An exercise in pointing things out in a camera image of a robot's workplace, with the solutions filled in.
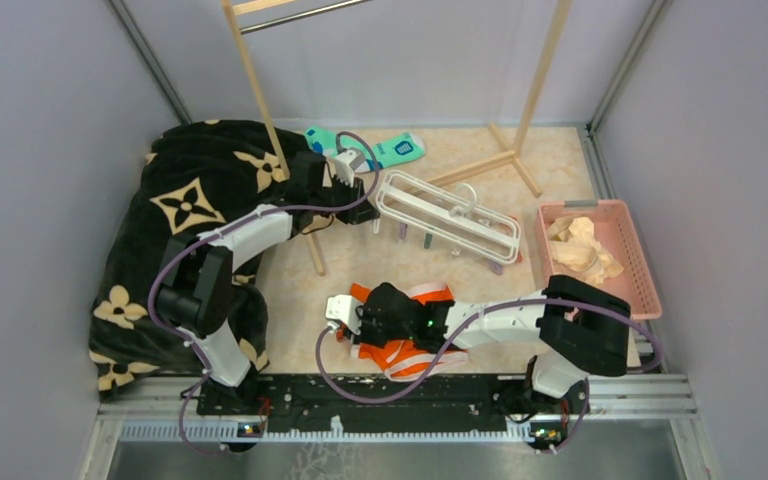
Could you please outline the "wooden drying rack frame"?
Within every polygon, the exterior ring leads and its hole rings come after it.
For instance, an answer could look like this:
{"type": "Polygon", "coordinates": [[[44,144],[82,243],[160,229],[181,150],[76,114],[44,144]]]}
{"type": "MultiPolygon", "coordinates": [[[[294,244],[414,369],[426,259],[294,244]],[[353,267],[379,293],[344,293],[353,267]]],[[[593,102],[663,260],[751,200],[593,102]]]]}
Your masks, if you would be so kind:
{"type": "MultiPolygon", "coordinates": [[[[239,51],[240,59],[245,69],[246,75],[249,80],[249,84],[252,88],[252,92],[257,104],[258,110],[262,116],[263,123],[265,125],[267,134],[270,138],[271,144],[277,155],[280,167],[285,171],[289,171],[285,154],[283,152],[281,142],[277,136],[277,131],[274,126],[273,118],[270,114],[267,106],[266,97],[262,91],[260,81],[258,79],[249,47],[244,40],[244,35],[247,33],[253,33],[255,31],[264,30],[278,26],[284,23],[291,23],[293,21],[318,15],[320,13],[330,12],[332,10],[338,10],[348,6],[352,6],[352,1],[341,1],[333,3],[318,9],[311,9],[298,14],[290,15],[279,20],[269,21],[256,26],[242,28],[238,23],[238,18],[247,15],[254,14],[260,11],[265,11],[270,8],[276,8],[282,6],[282,1],[247,1],[243,3],[234,3],[232,1],[223,1],[221,3],[223,13],[228,22],[229,28],[235,40],[236,47],[239,51]]],[[[527,133],[531,126],[531,122],[536,111],[537,102],[542,93],[551,63],[554,59],[557,45],[560,41],[561,33],[566,24],[566,20],[571,9],[572,3],[570,1],[558,1],[552,17],[552,22],[549,27],[544,45],[538,61],[534,78],[529,90],[528,98],[523,109],[519,125],[517,127],[514,142],[508,144],[501,137],[501,133],[496,125],[490,124],[488,129],[490,133],[497,140],[497,143],[504,148],[504,150],[492,157],[488,157],[484,160],[473,162],[471,164],[463,165],[452,170],[449,173],[439,175],[426,182],[429,182],[435,186],[445,188],[446,186],[456,185],[460,183],[466,183],[468,179],[471,179],[477,175],[488,173],[492,170],[504,167],[506,165],[512,166],[526,187],[531,191],[535,197],[542,195],[542,189],[538,185],[537,181],[531,175],[531,173],[523,166],[521,161],[521,150],[524,145],[527,133]]]]}

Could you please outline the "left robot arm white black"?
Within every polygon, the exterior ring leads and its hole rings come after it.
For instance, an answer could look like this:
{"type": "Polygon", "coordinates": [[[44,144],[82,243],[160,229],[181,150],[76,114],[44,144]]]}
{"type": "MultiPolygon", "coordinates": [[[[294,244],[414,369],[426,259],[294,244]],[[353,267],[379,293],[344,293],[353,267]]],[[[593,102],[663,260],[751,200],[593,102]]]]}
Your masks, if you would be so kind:
{"type": "Polygon", "coordinates": [[[330,185],[312,185],[311,179],[322,177],[325,159],[314,152],[299,158],[302,174],[291,178],[276,199],[259,203],[226,226],[174,235],[148,293],[151,321],[194,351],[203,377],[222,385],[221,401],[237,414],[257,406],[260,388],[246,378],[254,362],[244,354],[231,326],[233,273],[291,239],[305,214],[346,213],[369,219],[370,192],[355,168],[364,164],[374,174],[382,170],[370,148],[349,147],[334,157],[330,185]]]}

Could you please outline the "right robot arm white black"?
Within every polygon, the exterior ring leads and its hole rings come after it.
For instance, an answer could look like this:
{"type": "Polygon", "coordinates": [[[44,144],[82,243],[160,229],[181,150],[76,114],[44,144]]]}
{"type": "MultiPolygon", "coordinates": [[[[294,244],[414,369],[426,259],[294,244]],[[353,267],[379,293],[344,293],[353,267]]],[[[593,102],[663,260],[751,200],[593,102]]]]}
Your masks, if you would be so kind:
{"type": "Polygon", "coordinates": [[[628,371],[629,304],[571,276],[554,275],[544,289],[506,301],[459,301],[446,288],[410,295],[390,283],[350,300],[354,354],[375,360],[393,381],[422,381],[467,362],[475,347],[541,343],[523,398],[548,412],[586,377],[628,371]]]}

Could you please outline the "pink perforated plastic basket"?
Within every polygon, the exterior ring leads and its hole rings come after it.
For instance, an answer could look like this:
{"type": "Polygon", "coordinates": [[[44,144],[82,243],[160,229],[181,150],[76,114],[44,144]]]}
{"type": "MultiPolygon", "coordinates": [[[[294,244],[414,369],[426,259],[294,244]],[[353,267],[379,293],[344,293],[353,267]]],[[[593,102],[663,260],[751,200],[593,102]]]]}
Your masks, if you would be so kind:
{"type": "Polygon", "coordinates": [[[637,322],[656,320],[662,306],[641,247],[628,206],[620,200],[568,200],[539,205],[534,223],[535,240],[544,278],[572,272],[550,258],[550,226],[562,217],[587,217],[594,223],[594,236],[624,267],[623,272],[606,280],[601,288],[631,306],[637,322]]]}

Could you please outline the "white plastic clip hanger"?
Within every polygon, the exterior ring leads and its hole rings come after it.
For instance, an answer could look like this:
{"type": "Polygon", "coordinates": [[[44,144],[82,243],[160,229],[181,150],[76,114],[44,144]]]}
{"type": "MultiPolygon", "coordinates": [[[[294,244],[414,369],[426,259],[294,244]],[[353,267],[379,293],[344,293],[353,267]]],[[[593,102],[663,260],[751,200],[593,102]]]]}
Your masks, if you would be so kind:
{"type": "Polygon", "coordinates": [[[452,191],[400,170],[387,173],[375,193],[383,217],[445,240],[498,265],[521,257],[522,228],[510,215],[479,203],[477,191],[460,183],[452,191]]]}

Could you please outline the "orange underwear white trim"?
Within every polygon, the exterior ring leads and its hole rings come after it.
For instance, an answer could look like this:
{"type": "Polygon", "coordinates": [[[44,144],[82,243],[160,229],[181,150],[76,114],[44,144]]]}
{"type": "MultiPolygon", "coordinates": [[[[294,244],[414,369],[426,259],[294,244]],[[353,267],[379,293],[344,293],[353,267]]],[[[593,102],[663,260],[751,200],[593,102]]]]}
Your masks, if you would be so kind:
{"type": "MultiPolygon", "coordinates": [[[[353,283],[349,295],[354,299],[365,302],[371,292],[370,288],[353,283]]],[[[432,282],[409,288],[406,294],[420,303],[429,301],[454,300],[449,285],[442,282],[432,282]]],[[[349,354],[352,358],[374,362],[387,379],[393,382],[413,382],[421,377],[431,364],[439,350],[419,347],[413,340],[389,341],[384,347],[373,346],[353,338],[347,327],[341,327],[336,334],[338,342],[349,341],[349,354]]],[[[469,362],[467,351],[450,346],[439,362],[431,368],[429,375],[443,373],[456,366],[469,362]]]]}

